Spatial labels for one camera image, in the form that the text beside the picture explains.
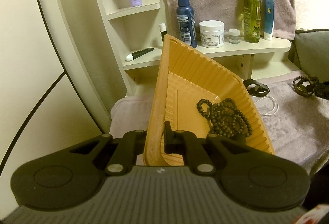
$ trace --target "white cream jar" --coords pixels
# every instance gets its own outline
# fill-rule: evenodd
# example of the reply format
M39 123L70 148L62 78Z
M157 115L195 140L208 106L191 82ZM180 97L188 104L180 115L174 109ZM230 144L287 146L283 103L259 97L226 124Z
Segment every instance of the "white cream jar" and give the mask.
M199 25L203 46L219 48L224 45L224 23L222 21L202 21Z

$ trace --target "white cabinet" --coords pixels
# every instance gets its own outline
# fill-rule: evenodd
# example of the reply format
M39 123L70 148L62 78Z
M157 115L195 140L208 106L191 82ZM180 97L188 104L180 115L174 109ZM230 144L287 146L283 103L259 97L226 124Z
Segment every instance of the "white cabinet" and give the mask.
M0 0L0 161L63 67L37 0Z
M0 83L2 219L17 206L10 189L17 167L100 135L109 117L56 0L0 0Z
M36 110L10 153L0 176L0 219L17 207L10 189L16 168L100 134L65 75Z

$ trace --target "gray fabric surface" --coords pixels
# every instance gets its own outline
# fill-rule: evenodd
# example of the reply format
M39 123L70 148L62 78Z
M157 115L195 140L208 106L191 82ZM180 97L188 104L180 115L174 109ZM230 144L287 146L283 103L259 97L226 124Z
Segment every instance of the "gray fabric surface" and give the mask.
M259 80L270 88L269 96L280 107L275 115L262 116L276 155L303 166L308 173L321 167L321 158L328 159L329 149L329 101L299 96L293 90L292 81L300 71ZM270 99L256 103L260 113L273 108Z
M297 30L294 46L301 69L320 82L329 80L329 30Z

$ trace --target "black strap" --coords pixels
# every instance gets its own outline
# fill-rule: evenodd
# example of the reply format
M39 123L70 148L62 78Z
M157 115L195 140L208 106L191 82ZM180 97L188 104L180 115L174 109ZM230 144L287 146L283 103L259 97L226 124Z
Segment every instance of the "black strap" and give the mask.
M250 85L256 85L255 87L250 88L248 90L248 93L251 96L256 96L256 97L262 98L262 97L265 97L270 92L268 86L261 84L254 79L247 79L247 80L243 81L243 84L247 90Z

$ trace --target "white wooden shelf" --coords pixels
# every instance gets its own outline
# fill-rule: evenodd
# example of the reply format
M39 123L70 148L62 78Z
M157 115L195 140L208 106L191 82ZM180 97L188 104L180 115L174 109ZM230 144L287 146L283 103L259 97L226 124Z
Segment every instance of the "white wooden shelf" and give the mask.
M254 64L251 78L257 80L261 78L277 77L298 70L298 67L290 60L283 62L257 63Z
M229 66L227 68L237 76L242 77L241 72L236 66ZM254 64L251 78L257 80L260 78L276 77L297 70L297 66L289 60L282 62L258 63ZM138 82L135 95L154 94L156 82L156 77L141 78Z
M130 7L130 8L123 8L123 9L118 9L117 11L106 15L108 20L112 20L115 18L120 18L124 17L127 15L135 14L135 13L140 13L144 11L151 11L151 10L158 10L160 8L160 1L154 4L147 4L147 5L140 5L136 7Z
M210 58L235 56L242 54L257 54L257 53L272 53L272 52L287 52L290 50L291 42L288 39L281 39L273 37L272 41L267 41L263 38L258 43L248 43L240 39L239 44L231 44L228 38L225 38L224 46L220 48L205 48L198 42L196 49ZM155 49L142 57L124 62L123 68L125 70L154 66L160 64L162 49Z

